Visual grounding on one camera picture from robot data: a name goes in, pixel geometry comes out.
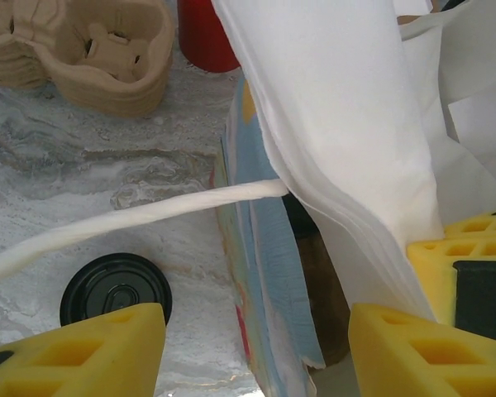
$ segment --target red container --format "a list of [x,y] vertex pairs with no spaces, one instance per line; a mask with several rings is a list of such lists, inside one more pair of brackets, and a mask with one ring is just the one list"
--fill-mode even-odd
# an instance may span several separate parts
[[178,0],[179,44],[193,65],[223,73],[239,67],[211,0]]

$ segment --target table surface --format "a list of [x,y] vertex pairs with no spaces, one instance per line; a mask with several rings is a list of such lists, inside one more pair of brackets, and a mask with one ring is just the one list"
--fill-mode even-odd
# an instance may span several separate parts
[[[79,109],[53,84],[0,88],[0,252],[114,208],[207,189],[238,73],[206,74],[177,43],[165,100],[136,120]],[[75,272],[119,251],[159,264],[173,289],[155,395],[260,395],[242,352],[213,211],[97,237],[0,282],[0,344],[57,328]]]

